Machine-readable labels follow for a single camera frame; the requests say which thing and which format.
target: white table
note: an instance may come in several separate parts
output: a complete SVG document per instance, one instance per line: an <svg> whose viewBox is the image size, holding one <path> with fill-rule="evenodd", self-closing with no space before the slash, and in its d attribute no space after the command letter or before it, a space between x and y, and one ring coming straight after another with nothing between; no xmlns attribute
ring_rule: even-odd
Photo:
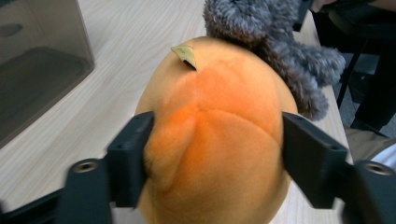
<svg viewBox="0 0 396 224"><path fill-rule="evenodd" d="M134 115L150 75L170 48L205 35L204 1L79 0L96 61L93 72L58 104L0 150L0 199L6 210L64 184L68 167L102 158L106 146ZM310 14L296 38L317 45ZM316 123L347 146L332 89L331 108ZM138 212L115 211L118 223L144 223ZM338 223L333 210L314 210L295 185L274 223Z"/></svg>

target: stuffed animal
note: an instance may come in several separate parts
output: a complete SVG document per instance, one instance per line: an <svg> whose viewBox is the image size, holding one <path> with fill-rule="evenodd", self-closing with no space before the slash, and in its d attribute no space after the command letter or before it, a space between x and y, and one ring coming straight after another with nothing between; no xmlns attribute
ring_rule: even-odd
<svg viewBox="0 0 396 224"><path fill-rule="evenodd" d="M299 113L325 117L328 102L321 89L340 79L345 60L335 49L294 41L298 0L206 0L207 34L251 50L286 82Z"/></svg>
<svg viewBox="0 0 396 224"><path fill-rule="evenodd" d="M292 1L207 1L214 37L177 46L154 72L135 111L154 112L138 205L147 223L262 224L276 214L290 184L282 111L297 114L298 105L310 118L323 117L318 87L335 81L343 63L335 50L300 46L288 27L276 29L289 20L288 6L297 7ZM288 12L272 11L280 6Z"/></svg>
<svg viewBox="0 0 396 224"><path fill-rule="evenodd" d="M290 183L281 115L297 113L290 89L230 42L199 37L178 48L182 55L166 56L135 112L154 111L155 120L139 209L157 224L269 222Z"/></svg>

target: gray plush toy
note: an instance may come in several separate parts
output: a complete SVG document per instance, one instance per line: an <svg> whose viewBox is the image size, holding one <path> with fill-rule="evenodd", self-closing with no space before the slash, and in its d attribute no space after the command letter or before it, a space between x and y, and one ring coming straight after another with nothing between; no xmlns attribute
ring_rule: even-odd
<svg viewBox="0 0 396 224"><path fill-rule="evenodd" d="M329 107L321 91L339 80L345 59L336 49L307 46L293 38L299 0L206 0L207 35L232 41L268 63L286 82L299 113L325 117Z"/></svg>

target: plastic bin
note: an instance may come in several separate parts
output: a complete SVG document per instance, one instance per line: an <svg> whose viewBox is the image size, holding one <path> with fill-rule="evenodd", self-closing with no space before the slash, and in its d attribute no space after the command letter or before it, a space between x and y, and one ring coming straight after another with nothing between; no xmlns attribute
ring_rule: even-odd
<svg viewBox="0 0 396 224"><path fill-rule="evenodd" d="M0 0L0 147L93 68L76 0Z"/></svg>

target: chair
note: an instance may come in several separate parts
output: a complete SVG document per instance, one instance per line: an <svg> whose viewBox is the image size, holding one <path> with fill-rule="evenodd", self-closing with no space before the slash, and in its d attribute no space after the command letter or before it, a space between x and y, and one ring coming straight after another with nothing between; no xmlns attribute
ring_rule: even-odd
<svg viewBox="0 0 396 224"><path fill-rule="evenodd" d="M332 10L329 18L344 34L361 40L361 45L353 54L348 68L344 71L340 93L337 98L338 108L343 102L347 85L353 69L363 52L368 40L396 40L396 13L376 7L362 6L345 10Z"/></svg>

